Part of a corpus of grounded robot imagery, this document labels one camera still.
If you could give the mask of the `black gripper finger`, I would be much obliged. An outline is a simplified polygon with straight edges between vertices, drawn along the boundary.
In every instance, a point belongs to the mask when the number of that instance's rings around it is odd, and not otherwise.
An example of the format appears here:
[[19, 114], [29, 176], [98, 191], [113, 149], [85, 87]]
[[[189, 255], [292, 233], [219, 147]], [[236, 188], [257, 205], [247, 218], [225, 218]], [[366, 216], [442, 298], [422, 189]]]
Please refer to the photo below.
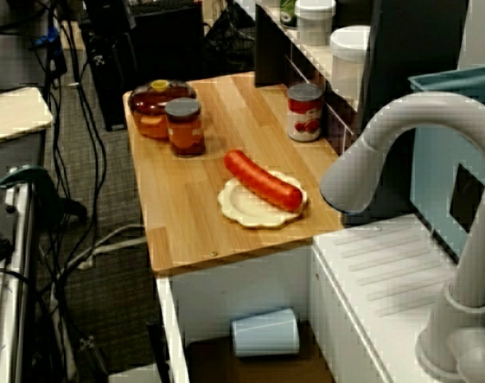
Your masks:
[[124, 43], [117, 38], [114, 42], [114, 52], [116, 56], [116, 66], [120, 74], [120, 79], [124, 80]]
[[89, 47], [89, 63], [98, 80], [104, 87], [114, 87], [115, 68], [111, 52], [102, 44]]

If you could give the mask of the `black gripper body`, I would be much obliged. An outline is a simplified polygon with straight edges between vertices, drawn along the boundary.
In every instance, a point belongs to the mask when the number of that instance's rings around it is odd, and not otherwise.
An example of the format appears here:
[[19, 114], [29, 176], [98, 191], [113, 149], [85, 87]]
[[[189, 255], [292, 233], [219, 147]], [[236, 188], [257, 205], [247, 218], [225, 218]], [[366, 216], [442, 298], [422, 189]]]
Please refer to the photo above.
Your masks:
[[132, 47], [131, 32], [136, 27], [130, 1], [91, 0], [83, 1], [85, 18], [82, 37], [86, 47], [95, 41], [122, 41]]

